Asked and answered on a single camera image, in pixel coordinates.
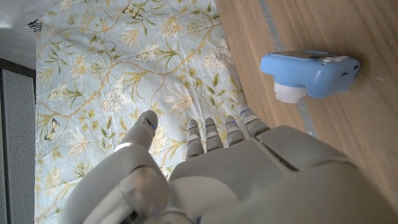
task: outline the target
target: robot finger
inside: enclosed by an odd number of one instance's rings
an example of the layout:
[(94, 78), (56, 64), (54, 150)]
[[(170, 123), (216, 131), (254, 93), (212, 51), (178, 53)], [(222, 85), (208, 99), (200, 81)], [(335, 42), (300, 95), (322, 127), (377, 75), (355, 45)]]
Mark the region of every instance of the robot finger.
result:
[(198, 123), (194, 119), (191, 119), (188, 122), (188, 143), (185, 160), (199, 156), (203, 153), (205, 152), (203, 150), (203, 146), (201, 145)]
[(226, 117), (226, 132), (228, 146), (232, 146), (233, 144), (244, 140), (242, 131), (239, 129), (238, 124), (231, 115)]
[(238, 111), (251, 138), (269, 130), (268, 125), (262, 122), (244, 103), (238, 105)]
[(155, 136), (155, 130), (157, 128), (157, 115), (155, 112), (148, 110), (143, 112), (138, 121), (134, 126), (127, 132), (126, 136), (120, 142), (122, 143), (134, 143), (143, 146), (149, 150), (152, 140)]
[(213, 118), (207, 118), (206, 126), (206, 148), (207, 152), (223, 147), (220, 136), (218, 135), (217, 126)]

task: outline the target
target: white wall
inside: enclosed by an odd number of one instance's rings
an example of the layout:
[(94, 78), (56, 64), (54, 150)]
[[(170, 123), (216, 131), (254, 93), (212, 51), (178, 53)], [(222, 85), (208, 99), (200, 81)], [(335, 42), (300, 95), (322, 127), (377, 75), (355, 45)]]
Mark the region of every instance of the white wall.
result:
[(0, 58), (35, 69), (36, 34), (32, 29), (25, 29), (24, 24), (38, 19), (60, 2), (62, 0), (0, 0)]

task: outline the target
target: white cap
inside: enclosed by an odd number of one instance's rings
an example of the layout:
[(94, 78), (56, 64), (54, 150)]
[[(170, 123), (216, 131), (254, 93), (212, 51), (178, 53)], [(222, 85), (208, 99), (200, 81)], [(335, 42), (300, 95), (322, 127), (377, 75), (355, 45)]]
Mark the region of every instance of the white cap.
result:
[(274, 82), (275, 97), (285, 103), (298, 103), (305, 96), (305, 87), (284, 86)]

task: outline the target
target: blue plastic object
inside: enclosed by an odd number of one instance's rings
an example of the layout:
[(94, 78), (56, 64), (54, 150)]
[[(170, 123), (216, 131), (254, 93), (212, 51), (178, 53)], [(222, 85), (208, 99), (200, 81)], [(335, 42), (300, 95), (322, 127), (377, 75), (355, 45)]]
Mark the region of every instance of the blue plastic object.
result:
[(305, 87), (309, 96), (321, 98), (348, 90), (360, 66), (357, 59), (348, 56), (289, 51), (266, 54), (260, 69), (282, 86)]

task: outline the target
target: blue inhaler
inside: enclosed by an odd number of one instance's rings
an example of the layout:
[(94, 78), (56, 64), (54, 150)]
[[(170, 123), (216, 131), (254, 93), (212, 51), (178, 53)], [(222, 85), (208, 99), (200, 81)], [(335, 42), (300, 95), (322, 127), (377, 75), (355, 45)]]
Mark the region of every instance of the blue inhaler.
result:
[(266, 54), (260, 69), (274, 77), (278, 100), (298, 103), (305, 94), (321, 98), (348, 90), (360, 66), (358, 60), (348, 56), (288, 51)]

